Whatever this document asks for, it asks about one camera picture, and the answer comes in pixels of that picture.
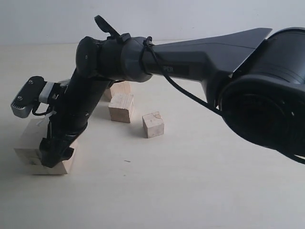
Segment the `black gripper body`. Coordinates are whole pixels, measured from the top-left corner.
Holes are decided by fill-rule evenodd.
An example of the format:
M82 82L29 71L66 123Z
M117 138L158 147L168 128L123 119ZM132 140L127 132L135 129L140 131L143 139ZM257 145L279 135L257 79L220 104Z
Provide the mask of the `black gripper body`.
M109 79L81 76L75 70L67 88L56 102L56 114L50 117L48 136L51 141L69 141L82 134L109 84Z

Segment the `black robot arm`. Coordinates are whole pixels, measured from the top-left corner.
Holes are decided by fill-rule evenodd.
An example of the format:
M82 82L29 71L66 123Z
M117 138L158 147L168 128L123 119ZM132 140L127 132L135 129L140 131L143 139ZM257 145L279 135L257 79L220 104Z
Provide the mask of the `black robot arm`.
M241 138L305 162L305 30L257 28L218 37L154 45L151 37L83 38L67 88L54 102L41 162L69 159L105 89L153 75L202 84L206 101Z

